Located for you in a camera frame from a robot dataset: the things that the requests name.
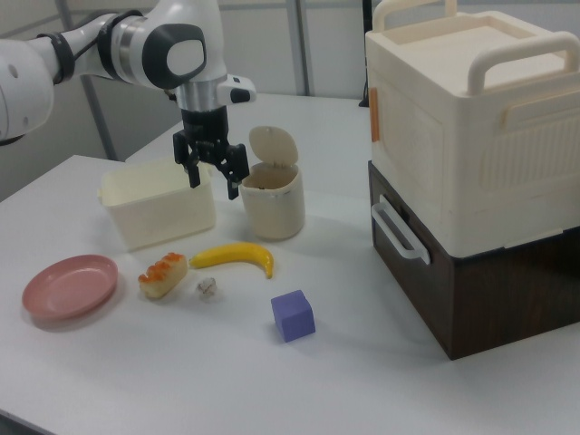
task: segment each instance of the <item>yellow banana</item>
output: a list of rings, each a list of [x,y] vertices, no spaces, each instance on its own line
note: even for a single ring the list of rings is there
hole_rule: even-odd
[[[274,257],[270,251],[263,246],[249,242],[212,247],[193,256],[189,260],[189,264],[195,268],[202,268],[233,261],[247,261],[262,266],[268,279],[272,277],[274,272]]]

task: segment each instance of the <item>dark brown box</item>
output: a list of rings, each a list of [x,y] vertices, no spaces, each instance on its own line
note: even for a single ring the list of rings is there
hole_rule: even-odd
[[[580,227],[510,249],[449,256],[369,162],[371,205],[385,196],[431,263],[399,255],[372,221],[376,250],[451,360],[580,321]]]

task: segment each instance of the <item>plastic plate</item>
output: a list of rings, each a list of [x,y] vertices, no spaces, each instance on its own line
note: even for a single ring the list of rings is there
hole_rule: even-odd
[[[62,320],[87,313],[103,303],[117,286],[118,269],[106,256],[74,256],[47,267],[26,286],[24,308],[43,320]]]

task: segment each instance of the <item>foam block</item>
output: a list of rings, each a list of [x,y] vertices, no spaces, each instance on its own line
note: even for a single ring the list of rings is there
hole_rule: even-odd
[[[272,299],[275,325],[286,343],[316,331],[312,307],[302,290]]]

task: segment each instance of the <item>crate handle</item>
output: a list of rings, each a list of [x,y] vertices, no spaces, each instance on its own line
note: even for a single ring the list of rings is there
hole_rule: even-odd
[[[569,32],[530,37],[510,45],[486,50],[478,54],[469,67],[468,95],[483,92],[486,73],[499,63],[562,51],[566,53],[563,73],[577,72],[580,68],[580,40]]]
[[[394,226],[396,226],[396,228],[407,239],[407,242],[409,242],[413,249],[407,249],[402,245],[401,241],[389,228],[389,225],[384,220],[381,212],[384,213],[384,216],[387,217]],[[430,257],[427,248],[421,243],[417,236],[415,236],[409,226],[405,224],[397,211],[384,197],[381,197],[381,202],[378,202],[371,207],[371,215],[377,225],[381,228],[384,235],[391,241],[394,248],[403,258],[407,258],[408,260],[420,258],[426,265],[430,263]]]
[[[374,32],[384,31],[384,19],[388,14],[437,2],[439,2],[439,0],[382,0],[374,10],[372,16],[372,30]],[[455,16],[456,14],[457,0],[445,0],[445,15]]]

